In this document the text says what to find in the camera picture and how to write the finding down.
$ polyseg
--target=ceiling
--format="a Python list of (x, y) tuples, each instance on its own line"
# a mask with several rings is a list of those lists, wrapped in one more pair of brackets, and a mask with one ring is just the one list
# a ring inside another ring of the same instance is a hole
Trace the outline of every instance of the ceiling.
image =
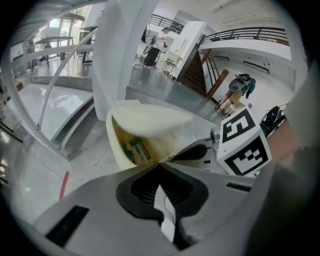
[[(196, 16), (217, 32), (248, 27), (284, 28), (270, 0), (184, 0), (183, 3), (180, 0), (163, 1)], [(202, 9), (197, 15), (194, 12), (195, 5)]]

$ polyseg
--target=white floor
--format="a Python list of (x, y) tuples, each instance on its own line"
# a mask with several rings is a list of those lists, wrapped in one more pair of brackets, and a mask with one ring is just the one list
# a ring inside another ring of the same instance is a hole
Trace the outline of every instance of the white floor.
[[(158, 86), (159, 81), (148, 81), (150, 94), (151, 87)], [(195, 98), (187, 98), (186, 93), (181, 99), (177, 97), (181, 94), (181, 88), (175, 90), (176, 85), (172, 85), (171, 81), (169, 85), (172, 90), (165, 91), (168, 99), (147, 96), (141, 92), (131, 93), (130, 99), (139, 99), (141, 103), (180, 110), (187, 109), (184, 104), (189, 102), (194, 105), (193, 113), (189, 112), (193, 117), (192, 124), (175, 132), (181, 148), (195, 140), (209, 137), (210, 129), (221, 122), (214, 107), (203, 105), (202, 101), (195, 101)], [(106, 123), (97, 119), (94, 110), (83, 120), (66, 145), (66, 150), (70, 152), (70, 161), (56, 156), (28, 134), (9, 108), (5, 109), (4, 114), (6, 116), (4, 123), (15, 131), (15, 135), (23, 140), (23, 144), (0, 132), (1, 170), (4, 171), (3, 174), (9, 182), (2, 191), (8, 198), (12, 213), (30, 224), (33, 224), (46, 209), (58, 202), (67, 171), (69, 177), (64, 195), (92, 179), (120, 171), (108, 140)]]
[[(36, 124), (40, 121), (47, 88), (46, 84), (30, 83), (19, 92), (25, 108)], [(41, 126), (43, 134), (50, 141), (54, 140), (73, 115), (92, 98), (93, 93), (89, 91), (54, 86), (43, 115)], [(8, 102), (8, 107), (16, 112), (11, 100)]]
[(256, 79), (254, 91), (246, 99), (243, 96), (240, 101), (245, 106), (251, 104), (251, 112), (256, 121), (260, 121), (274, 106), (283, 106), (287, 104), (293, 97), (294, 91), (292, 87), (279, 80), (275, 75), (263, 73), (257, 69), (243, 65), (242, 63), (225, 60), (215, 60), (218, 70), (224, 69), (229, 71), (226, 79), (223, 81), (219, 89), (213, 95), (217, 101), (220, 100), (229, 89), (229, 84), (237, 74), (247, 73)]

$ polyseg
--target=gray floor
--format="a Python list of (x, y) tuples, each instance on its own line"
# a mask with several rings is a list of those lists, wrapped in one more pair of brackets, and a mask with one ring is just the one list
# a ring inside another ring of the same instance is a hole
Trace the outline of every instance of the gray floor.
[[(63, 74), (85, 77), (84, 70), (91, 68), (88, 64), (88, 68), (81, 67), (79, 62), (71, 59)], [(43, 71), (43, 75), (52, 76), (54, 68), (49, 68), (50, 73)], [(37, 71), (39, 76), (42, 75), (40, 70)], [(126, 99), (190, 113), (192, 124), (176, 131), (181, 149), (208, 137), (211, 127), (219, 125), (222, 120), (211, 102), (165, 75), (159, 75), (155, 69), (132, 71)], [(66, 171), (69, 171), (69, 178), (65, 195), (87, 181), (120, 171), (108, 140), (106, 124), (97, 119), (95, 111), (83, 120), (67, 144), (70, 161), (56, 156), (35, 140), (8, 109), (5, 109), (5, 116), (4, 123), (13, 128), (24, 143), (0, 133), (1, 166), (9, 182), (3, 191), (12, 212), (30, 224), (59, 200)]]
[[(29, 73), (29, 75), (31, 77), (52, 77), (57, 71), (60, 63), (61, 61), (59, 58), (50, 59), (48, 68), (47, 63), (44, 61), (37, 66), (33, 72)], [(67, 65), (61, 71), (60, 76), (91, 79), (91, 67), (91, 63), (82, 63), (82, 55), (75, 55), (75, 57), (71, 57)]]

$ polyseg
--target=white column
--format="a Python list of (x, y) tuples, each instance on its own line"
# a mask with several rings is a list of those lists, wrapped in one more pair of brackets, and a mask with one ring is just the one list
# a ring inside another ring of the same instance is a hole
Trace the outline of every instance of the white column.
[(100, 18), (92, 59), (96, 115), (106, 116), (123, 100), (139, 41), (159, 0), (109, 0)]

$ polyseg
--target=staircase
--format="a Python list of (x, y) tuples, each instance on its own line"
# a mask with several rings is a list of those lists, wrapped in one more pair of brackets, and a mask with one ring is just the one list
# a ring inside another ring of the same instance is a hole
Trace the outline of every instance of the staircase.
[(207, 96), (205, 74), (201, 65), (201, 58), (198, 51), (196, 51), (194, 54), (190, 64), (179, 80), (183, 85), (189, 87), (193, 91), (204, 97)]

